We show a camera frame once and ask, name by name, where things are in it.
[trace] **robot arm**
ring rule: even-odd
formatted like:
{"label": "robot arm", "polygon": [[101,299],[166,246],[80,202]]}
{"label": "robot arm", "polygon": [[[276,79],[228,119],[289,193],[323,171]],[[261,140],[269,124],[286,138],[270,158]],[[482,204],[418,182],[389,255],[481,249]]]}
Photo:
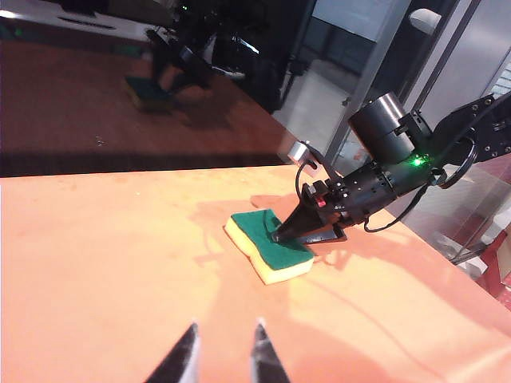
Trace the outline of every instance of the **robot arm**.
{"label": "robot arm", "polygon": [[[276,242],[342,241],[347,239],[343,229],[360,223],[368,232],[386,229],[406,215],[429,186],[449,188],[472,164],[511,152],[511,93],[496,101],[489,95],[453,111],[434,132],[420,111],[405,113],[392,93],[360,109],[349,124],[372,161],[341,177],[318,151],[296,143],[291,153],[300,164],[296,177],[300,202],[273,233]],[[317,163],[330,178],[304,184],[300,190],[300,172]],[[451,177],[443,170],[447,164],[459,166]],[[417,188],[400,216],[385,227],[369,228],[372,214]]]}

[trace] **cable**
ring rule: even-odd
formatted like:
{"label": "cable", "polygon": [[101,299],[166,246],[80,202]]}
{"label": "cable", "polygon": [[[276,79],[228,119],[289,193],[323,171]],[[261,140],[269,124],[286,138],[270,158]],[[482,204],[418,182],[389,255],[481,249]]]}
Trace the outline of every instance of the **cable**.
{"label": "cable", "polygon": [[417,206],[417,203],[418,201],[421,200],[422,196],[426,194],[426,190],[428,189],[428,187],[430,186],[430,183],[428,184],[425,184],[423,185],[420,189],[418,189],[418,192],[417,194],[415,195],[415,197],[412,199],[412,201],[410,202],[410,204],[406,207],[405,210],[402,211],[402,213],[400,215],[398,215],[396,217],[396,219],[390,223],[388,223],[387,225],[383,226],[383,227],[379,227],[377,229],[370,229],[368,227],[369,225],[369,217],[366,218],[366,220],[364,221],[364,230],[367,231],[368,233],[376,233],[378,231],[382,231],[382,230],[385,230],[385,229],[388,229],[389,227],[391,226],[394,226],[397,222],[401,221],[401,219],[403,219],[405,217],[405,215],[407,215],[408,213],[410,213],[410,211],[415,207]]}
{"label": "cable", "polygon": [[310,165],[312,168],[316,169],[317,166],[316,164],[313,162],[313,161],[310,161],[310,160],[307,160],[307,161],[304,161],[303,164],[300,165],[300,167],[298,168],[298,171],[296,172],[296,177],[295,177],[295,191],[296,191],[296,196],[298,197],[298,200],[300,201],[300,203],[305,206],[305,207],[308,207],[310,209],[314,209],[314,210],[319,210],[319,207],[314,205],[314,204],[310,204],[308,203],[303,197],[302,197],[302,193],[300,191],[300,174],[302,174],[302,171],[303,169],[307,166],[307,165]]}
{"label": "cable", "polygon": [[448,189],[451,186],[453,186],[455,183],[457,183],[469,171],[470,167],[473,165],[474,161],[477,158],[478,150],[477,150],[477,145],[474,142],[474,140],[467,136],[465,136],[463,138],[465,138],[466,140],[469,140],[472,143],[472,148],[470,149],[469,154],[463,161],[463,164],[461,164],[460,167],[458,169],[456,169],[456,172],[454,172],[454,174],[451,177],[449,177],[447,180],[445,180],[442,184],[437,185],[442,189]]}

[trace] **orange table surface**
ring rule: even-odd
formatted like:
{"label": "orange table surface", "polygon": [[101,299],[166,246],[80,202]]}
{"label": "orange table surface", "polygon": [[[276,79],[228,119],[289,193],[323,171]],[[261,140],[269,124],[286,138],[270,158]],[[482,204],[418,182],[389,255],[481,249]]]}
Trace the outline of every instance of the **orange table surface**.
{"label": "orange table surface", "polygon": [[511,313],[402,224],[265,286],[223,225],[295,172],[0,180],[2,381],[140,382],[195,320],[200,381],[248,382],[259,317],[294,383],[511,381]]}

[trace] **yellow sponge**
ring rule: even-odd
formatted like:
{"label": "yellow sponge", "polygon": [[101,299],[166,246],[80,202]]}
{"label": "yellow sponge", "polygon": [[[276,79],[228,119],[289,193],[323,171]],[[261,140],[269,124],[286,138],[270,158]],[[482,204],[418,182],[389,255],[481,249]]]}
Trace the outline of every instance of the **yellow sponge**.
{"label": "yellow sponge", "polygon": [[225,231],[250,259],[265,284],[285,281],[307,273],[314,255],[297,240],[275,243],[271,233],[280,225],[272,210],[231,215]]}

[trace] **sponge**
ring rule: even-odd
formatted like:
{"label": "sponge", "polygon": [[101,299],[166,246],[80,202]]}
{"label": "sponge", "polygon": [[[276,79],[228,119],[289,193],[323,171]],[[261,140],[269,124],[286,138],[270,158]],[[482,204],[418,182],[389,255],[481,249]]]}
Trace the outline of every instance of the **sponge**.
{"label": "sponge", "polygon": [[170,95],[151,79],[126,76],[125,86],[139,110],[144,112],[170,111]]}
{"label": "sponge", "polygon": [[267,285],[307,273],[314,255],[298,240],[275,243],[271,233],[280,225],[272,210],[231,215],[225,231],[232,242],[250,259]]}

